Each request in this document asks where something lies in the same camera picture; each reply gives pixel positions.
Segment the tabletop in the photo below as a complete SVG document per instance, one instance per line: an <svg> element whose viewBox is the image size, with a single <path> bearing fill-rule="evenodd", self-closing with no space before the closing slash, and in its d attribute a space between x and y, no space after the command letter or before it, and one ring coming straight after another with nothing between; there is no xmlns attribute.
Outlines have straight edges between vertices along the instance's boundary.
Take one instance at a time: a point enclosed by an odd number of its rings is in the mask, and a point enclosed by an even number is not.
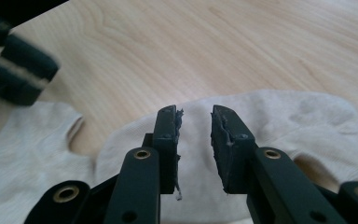
<svg viewBox="0 0 358 224"><path fill-rule="evenodd" d="M209 96L320 91L358 110L358 1L72 0L14 31L60 62L39 99L84 115L70 147L93 158L123 125Z"/></svg>

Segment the fabric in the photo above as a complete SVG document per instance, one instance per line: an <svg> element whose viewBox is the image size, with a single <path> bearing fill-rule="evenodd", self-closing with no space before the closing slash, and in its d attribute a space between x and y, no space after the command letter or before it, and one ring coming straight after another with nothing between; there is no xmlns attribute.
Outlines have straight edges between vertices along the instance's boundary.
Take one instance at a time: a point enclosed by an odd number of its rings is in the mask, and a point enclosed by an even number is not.
<svg viewBox="0 0 358 224"><path fill-rule="evenodd" d="M358 178L358 114L347 101L303 91L202 99L177 106L185 111L178 145L183 200L162 195L162 223L252 223L246 197L226 195L217 174L210 145L213 105L234 109L260 147L285 151L315 181ZM93 173L89 158L69 152L81 123L69 105L37 103L16 109L0 134L0 214L5 214L0 223L22 223L43 193L62 181L82 180L93 187L116 175L125 154L153 132L156 115L113 132Z"/></svg>

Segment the towel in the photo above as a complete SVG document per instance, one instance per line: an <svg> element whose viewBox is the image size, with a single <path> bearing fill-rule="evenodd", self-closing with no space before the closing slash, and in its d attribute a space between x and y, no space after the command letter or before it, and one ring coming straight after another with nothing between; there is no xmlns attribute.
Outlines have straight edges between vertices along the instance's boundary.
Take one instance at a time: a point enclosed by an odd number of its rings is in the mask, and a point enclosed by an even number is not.
<svg viewBox="0 0 358 224"><path fill-rule="evenodd" d="M312 181L331 187L358 178L358 113L344 99L272 90L201 99L177 106L185 111L178 144L183 200L161 196L162 223L252 223L246 195L225 194L217 174L213 105L235 110L260 147L283 150ZM22 223L43 193L62 181L94 187L116 175L125 154L153 132L156 116L114 131L93 169L91 158L68 148L82 122L71 106L39 102L15 109L0 133L0 223Z"/></svg>

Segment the table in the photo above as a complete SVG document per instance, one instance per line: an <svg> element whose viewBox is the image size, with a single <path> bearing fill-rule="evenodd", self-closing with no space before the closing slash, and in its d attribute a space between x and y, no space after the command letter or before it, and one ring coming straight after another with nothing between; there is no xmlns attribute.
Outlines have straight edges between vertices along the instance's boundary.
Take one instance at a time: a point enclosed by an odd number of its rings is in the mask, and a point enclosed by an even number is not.
<svg viewBox="0 0 358 224"><path fill-rule="evenodd" d="M123 125L208 96L322 91L358 109L358 1L72 0L15 32L62 65L40 100L84 115L71 149L93 158Z"/></svg>

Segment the white cloth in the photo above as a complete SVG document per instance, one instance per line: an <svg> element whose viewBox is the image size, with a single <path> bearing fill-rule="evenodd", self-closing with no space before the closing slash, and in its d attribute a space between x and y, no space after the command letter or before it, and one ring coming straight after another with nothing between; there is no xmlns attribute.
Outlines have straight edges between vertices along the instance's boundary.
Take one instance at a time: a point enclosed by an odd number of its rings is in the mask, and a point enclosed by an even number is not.
<svg viewBox="0 0 358 224"><path fill-rule="evenodd" d="M0 134L0 223L22 223L43 193L58 182L78 179L95 186L116 175L125 154L142 144L145 133L153 132L157 115L113 132L92 175L90 160L67 148L73 136L67 133L76 131L70 130L77 127L79 116L68 105L57 105L17 109ZM217 174L210 146L213 105L234 109L259 146L285 151L309 166L317 181L358 178L358 114L341 98L317 92L255 91L189 102L177 106L185 110L178 145L183 200L161 197L163 223L249 222L245 196L226 195ZM43 112L48 106L49 113ZM47 122L57 114L66 115L61 122L57 119L61 128Z"/></svg>

